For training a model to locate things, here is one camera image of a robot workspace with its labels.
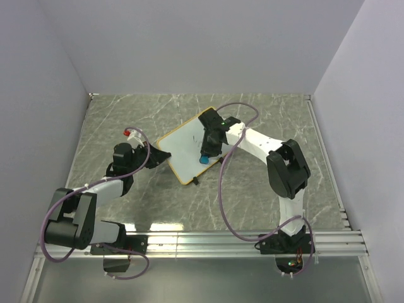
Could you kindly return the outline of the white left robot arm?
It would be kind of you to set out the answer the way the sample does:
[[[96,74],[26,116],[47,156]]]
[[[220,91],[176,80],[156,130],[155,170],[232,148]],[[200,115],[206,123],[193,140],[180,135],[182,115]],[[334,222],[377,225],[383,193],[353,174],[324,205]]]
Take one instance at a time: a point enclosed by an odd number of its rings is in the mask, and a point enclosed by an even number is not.
[[[128,246],[125,226],[117,222],[96,221],[96,210],[126,195],[134,182],[133,175],[143,168],[153,169],[171,157],[143,142],[136,148],[129,143],[114,147],[112,162],[105,176],[91,185],[77,189],[59,188],[41,227],[41,246],[53,244],[71,249],[84,249],[103,244],[114,254]]]

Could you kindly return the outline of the blue whiteboard eraser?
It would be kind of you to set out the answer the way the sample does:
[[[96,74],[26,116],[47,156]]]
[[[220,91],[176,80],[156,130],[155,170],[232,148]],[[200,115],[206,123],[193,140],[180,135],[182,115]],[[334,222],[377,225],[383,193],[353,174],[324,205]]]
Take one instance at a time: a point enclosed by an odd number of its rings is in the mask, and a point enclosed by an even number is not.
[[[202,156],[200,156],[200,158],[199,158],[199,162],[200,162],[201,164],[208,165],[208,164],[209,164],[209,157],[206,156],[206,155],[202,155]]]

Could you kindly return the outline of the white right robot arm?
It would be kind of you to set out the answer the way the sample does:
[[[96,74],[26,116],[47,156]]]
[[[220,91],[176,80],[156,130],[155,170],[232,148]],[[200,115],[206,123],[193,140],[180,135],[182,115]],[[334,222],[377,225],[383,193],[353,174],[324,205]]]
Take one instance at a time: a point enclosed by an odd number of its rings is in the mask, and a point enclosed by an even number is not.
[[[311,171],[298,142],[270,138],[235,117],[223,119],[215,109],[204,111],[198,119],[204,129],[200,163],[206,165],[222,153],[222,145],[228,145],[231,151],[238,147],[266,164],[270,187],[279,198],[282,227],[261,242],[275,254],[293,253],[303,246],[303,197]]]

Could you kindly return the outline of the yellow framed whiteboard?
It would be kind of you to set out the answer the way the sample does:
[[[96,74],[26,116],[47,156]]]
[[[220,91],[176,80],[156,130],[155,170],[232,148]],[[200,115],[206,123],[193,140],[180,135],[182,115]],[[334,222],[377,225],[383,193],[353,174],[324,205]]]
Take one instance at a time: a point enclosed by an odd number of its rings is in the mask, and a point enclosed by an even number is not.
[[[199,162],[204,129],[198,119],[198,116],[204,111],[184,122],[157,141],[157,146],[160,150],[170,152],[172,154],[172,156],[168,159],[168,163],[182,185],[192,183],[194,177],[198,177],[208,170],[212,165],[219,162],[219,158],[224,158],[224,156],[226,156],[231,149],[230,145],[226,145],[224,143],[222,145],[222,154],[217,157],[210,158],[208,165],[204,165]]]

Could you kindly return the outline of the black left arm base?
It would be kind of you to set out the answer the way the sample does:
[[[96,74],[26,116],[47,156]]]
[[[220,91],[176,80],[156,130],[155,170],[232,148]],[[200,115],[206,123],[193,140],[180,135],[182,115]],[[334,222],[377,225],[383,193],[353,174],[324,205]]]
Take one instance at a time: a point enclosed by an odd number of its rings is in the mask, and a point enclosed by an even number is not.
[[[146,254],[148,246],[148,236],[126,235],[123,241],[115,243],[92,244],[90,249],[91,255],[113,255],[125,254],[122,250],[133,251],[136,253]]]

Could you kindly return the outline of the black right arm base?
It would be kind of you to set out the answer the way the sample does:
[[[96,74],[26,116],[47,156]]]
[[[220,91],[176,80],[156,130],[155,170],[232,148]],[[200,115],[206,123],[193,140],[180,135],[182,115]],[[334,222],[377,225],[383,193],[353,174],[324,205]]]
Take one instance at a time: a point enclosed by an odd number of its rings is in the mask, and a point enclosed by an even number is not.
[[[288,236],[274,234],[269,238],[255,243],[254,248],[260,254],[309,254],[311,252],[311,237],[309,234]]]

